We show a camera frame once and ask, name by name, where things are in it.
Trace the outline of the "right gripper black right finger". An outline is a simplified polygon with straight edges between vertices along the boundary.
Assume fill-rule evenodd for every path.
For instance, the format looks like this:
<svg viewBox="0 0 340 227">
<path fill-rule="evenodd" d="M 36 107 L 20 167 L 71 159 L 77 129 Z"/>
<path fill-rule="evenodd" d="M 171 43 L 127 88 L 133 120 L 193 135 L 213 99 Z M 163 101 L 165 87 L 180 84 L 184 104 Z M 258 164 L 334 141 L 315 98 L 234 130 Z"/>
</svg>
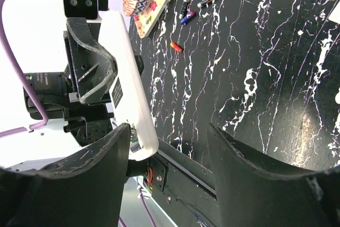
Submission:
<svg viewBox="0 0 340 227">
<path fill-rule="evenodd" d="M 339 167 L 286 164 L 213 124 L 207 137 L 222 226 L 339 226 Z"/>
</svg>

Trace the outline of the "white remote control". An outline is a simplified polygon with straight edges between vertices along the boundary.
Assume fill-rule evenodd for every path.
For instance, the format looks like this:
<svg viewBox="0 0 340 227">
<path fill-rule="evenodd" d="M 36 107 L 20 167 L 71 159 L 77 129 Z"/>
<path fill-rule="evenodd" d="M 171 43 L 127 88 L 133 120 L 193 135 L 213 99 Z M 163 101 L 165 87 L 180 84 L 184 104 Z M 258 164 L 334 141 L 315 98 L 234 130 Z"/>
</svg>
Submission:
<svg viewBox="0 0 340 227">
<path fill-rule="evenodd" d="M 142 161 L 157 152 L 159 142 L 121 13 L 104 14 L 99 43 L 114 57 L 117 66 L 117 75 L 109 89 L 115 121 L 118 125 L 131 126 L 129 159 Z"/>
</svg>

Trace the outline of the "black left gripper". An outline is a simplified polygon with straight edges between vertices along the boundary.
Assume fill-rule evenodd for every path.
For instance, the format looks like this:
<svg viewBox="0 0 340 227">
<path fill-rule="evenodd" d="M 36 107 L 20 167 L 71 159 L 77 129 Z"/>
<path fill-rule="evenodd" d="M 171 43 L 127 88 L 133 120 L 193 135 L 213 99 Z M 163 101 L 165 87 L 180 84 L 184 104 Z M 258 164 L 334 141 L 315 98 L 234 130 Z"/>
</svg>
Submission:
<svg viewBox="0 0 340 227">
<path fill-rule="evenodd" d="M 117 76 L 115 57 L 99 42 L 100 22 L 85 18 L 66 19 L 64 42 L 68 64 L 64 74 L 69 105 L 63 117 L 64 127 L 80 146 L 94 143 L 112 131 L 106 95 Z"/>
</svg>

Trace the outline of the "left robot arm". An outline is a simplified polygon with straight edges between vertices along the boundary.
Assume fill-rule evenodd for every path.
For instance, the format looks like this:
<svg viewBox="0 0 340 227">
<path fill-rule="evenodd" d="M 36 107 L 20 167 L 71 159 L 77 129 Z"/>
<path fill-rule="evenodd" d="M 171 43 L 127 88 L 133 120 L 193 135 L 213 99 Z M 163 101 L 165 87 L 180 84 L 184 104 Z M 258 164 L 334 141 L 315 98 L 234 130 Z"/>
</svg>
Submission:
<svg viewBox="0 0 340 227">
<path fill-rule="evenodd" d="M 28 161 L 67 157 L 113 129 L 107 110 L 117 65 L 98 43 L 100 24 L 66 21 L 68 64 L 63 72 L 28 73 L 26 79 L 48 116 L 41 129 L 1 139 L 1 167 L 22 171 Z"/>
</svg>

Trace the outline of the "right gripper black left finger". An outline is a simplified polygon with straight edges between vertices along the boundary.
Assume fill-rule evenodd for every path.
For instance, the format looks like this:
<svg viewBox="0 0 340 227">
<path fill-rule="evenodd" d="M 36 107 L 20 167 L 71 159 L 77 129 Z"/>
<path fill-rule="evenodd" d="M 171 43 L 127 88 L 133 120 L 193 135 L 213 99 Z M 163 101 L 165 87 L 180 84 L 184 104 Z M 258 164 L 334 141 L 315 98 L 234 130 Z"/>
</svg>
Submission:
<svg viewBox="0 0 340 227">
<path fill-rule="evenodd" d="M 126 123 L 40 170 L 1 170 L 1 226 L 117 226 L 129 161 Z"/>
</svg>

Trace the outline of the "white battery cover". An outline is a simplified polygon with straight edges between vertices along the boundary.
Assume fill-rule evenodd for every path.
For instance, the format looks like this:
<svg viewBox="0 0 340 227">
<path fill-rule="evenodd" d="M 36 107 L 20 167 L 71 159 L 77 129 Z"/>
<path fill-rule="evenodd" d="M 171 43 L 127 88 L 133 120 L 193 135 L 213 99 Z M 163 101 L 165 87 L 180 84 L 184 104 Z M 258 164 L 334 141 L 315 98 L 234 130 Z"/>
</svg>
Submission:
<svg viewBox="0 0 340 227">
<path fill-rule="evenodd" d="M 338 3 L 328 18 L 329 21 L 340 24 L 340 3 Z"/>
</svg>

